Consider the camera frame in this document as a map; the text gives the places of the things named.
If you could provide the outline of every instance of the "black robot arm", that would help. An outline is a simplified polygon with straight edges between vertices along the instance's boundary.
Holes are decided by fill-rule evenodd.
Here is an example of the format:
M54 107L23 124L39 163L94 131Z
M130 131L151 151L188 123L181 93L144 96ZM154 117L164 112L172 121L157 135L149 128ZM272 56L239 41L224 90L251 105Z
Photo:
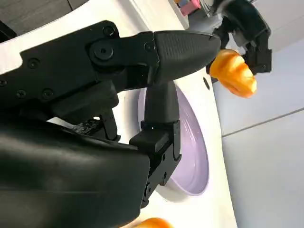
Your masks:
M268 49L271 30L255 6L248 0L215 0L213 13L221 13L223 21L214 34L221 39L221 49L229 42L229 33L246 51L243 58L253 74L272 69L272 51Z
M107 228L134 220L179 161L173 80L213 60L216 36L120 38L103 21L21 53L0 75L0 224ZM142 131L117 141L117 93L148 87ZM46 122L59 117L74 129Z

